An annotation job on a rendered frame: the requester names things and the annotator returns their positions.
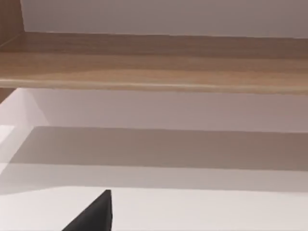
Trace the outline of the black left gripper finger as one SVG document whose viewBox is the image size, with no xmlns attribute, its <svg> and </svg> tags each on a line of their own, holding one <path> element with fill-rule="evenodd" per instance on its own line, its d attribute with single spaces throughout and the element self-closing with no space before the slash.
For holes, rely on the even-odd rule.
<svg viewBox="0 0 308 231">
<path fill-rule="evenodd" d="M 105 190 L 62 231 L 112 231 L 111 190 Z"/>
</svg>

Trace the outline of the wooden open shelf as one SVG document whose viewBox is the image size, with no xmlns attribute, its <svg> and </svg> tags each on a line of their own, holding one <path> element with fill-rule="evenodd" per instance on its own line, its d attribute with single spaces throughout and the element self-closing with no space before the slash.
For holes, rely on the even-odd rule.
<svg viewBox="0 0 308 231">
<path fill-rule="evenodd" d="M 0 0 L 0 88 L 308 95 L 308 39 L 26 32 Z"/>
</svg>

